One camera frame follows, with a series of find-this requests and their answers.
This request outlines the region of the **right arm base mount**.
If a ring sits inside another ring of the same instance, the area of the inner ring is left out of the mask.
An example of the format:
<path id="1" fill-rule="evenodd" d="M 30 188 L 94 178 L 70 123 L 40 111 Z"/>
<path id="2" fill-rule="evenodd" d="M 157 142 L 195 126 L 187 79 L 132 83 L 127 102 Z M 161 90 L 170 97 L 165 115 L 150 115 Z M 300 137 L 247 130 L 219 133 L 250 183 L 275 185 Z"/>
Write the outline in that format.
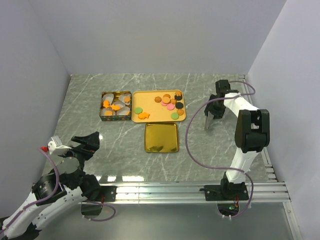
<path id="1" fill-rule="evenodd" d="M 207 202 L 229 202 L 218 203 L 218 212 L 222 217 L 234 218 L 241 213 L 240 201 L 251 201 L 251 195 L 244 182 L 221 183 L 220 185 L 205 185 L 201 189 Z"/>

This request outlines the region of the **orange flower cookie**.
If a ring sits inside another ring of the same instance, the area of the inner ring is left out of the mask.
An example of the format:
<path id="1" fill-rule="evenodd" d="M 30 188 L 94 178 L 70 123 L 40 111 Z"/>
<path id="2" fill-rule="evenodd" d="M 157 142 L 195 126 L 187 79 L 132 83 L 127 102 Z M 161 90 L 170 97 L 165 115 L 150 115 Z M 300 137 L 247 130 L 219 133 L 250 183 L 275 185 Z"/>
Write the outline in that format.
<path id="1" fill-rule="evenodd" d="M 131 102 L 131 98 L 129 96 L 126 96 L 123 100 L 126 104 L 129 104 Z"/>

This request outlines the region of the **gold tin lid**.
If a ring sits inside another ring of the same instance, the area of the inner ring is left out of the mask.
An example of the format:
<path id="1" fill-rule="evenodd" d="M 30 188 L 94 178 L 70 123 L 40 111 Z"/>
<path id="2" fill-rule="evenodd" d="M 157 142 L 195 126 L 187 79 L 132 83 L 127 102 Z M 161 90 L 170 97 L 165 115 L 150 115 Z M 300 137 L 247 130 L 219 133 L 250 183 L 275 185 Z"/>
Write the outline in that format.
<path id="1" fill-rule="evenodd" d="M 174 122 L 151 122 L 145 125 L 144 150 L 147 153 L 179 151 L 178 127 Z"/>

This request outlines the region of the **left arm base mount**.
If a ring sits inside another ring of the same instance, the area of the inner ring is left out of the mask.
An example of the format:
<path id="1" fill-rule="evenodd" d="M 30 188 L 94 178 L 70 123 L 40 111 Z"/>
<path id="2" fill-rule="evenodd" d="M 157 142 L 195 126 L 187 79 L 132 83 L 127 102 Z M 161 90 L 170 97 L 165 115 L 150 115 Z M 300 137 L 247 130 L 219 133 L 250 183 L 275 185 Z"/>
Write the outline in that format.
<path id="1" fill-rule="evenodd" d="M 111 204 L 116 200 L 117 187 L 102 186 L 95 198 L 81 203 L 82 217 L 92 222 L 105 222 L 116 215 L 116 208 Z"/>

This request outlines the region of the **metal tongs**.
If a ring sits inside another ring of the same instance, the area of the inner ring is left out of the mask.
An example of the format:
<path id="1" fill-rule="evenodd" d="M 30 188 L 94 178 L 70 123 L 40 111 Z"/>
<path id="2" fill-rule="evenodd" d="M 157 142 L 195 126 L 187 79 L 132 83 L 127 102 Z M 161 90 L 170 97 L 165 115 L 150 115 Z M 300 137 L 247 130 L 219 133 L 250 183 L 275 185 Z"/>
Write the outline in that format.
<path id="1" fill-rule="evenodd" d="M 207 114 L 205 115 L 206 118 L 205 118 L 205 125 L 204 125 L 204 130 L 207 131 L 211 125 L 213 124 L 213 122 L 215 120 L 219 120 L 219 119 L 222 119 L 223 116 L 225 114 L 225 111 L 208 111 Z"/>

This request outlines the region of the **brown round cookie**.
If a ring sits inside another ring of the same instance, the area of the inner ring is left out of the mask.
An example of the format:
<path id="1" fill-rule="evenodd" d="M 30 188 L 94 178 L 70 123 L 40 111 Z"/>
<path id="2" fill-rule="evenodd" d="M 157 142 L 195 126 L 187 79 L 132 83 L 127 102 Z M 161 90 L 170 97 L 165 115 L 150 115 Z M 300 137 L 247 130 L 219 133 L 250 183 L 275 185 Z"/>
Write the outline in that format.
<path id="1" fill-rule="evenodd" d="M 106 110 L 105 112 L 104 112 L 104 116 L 113 116 L 114 115 L 114 113 L 113 113 L 113 111 L 111 111 L 111 110 Z"/>

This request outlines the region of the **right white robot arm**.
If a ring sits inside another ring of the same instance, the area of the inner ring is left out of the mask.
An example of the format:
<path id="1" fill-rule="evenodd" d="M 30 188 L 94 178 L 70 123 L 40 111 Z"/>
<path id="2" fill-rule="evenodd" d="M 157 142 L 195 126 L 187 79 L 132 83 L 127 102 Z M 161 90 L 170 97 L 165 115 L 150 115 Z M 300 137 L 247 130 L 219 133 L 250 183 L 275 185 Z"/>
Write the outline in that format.
<path id="1" fill-rule="evenodd" d="M 224 172 L 219 185 L 205 185 L 207 201 L 248 200 L 245 185 L 246 173 L 256 156 L 270 143 L 270 113 L 249 103 L 240 92 L 231 89 L 227 79 L 215 83 L 216 94 L 210 100 L 218 99 L 206 105 L 205 129 L 209 129 L 213 120 L 222 119 L 229 109 L 237 117 L 234 141 L 236 152 L 230 165 Z"/>

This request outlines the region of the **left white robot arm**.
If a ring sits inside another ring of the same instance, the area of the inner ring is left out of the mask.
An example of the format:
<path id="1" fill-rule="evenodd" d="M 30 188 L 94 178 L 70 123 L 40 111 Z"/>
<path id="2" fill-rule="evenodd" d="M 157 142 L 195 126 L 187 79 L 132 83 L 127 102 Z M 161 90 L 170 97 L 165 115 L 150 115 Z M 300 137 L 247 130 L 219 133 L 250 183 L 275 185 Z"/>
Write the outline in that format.
<path id="1" fill-rule="evenodd" d="M 73 136 L 71 141 L 77 145 L 64 145 L 58 136 L 53 136 L 39 148 L 52 170 L 33 184 L 27 199 L 11 216 L 1 219 L 3 239 L 34 240 L 61 213 L 100 197 L 96 176 L 84 171 L 85 162 L 100 148 L 100 133 Z"/>

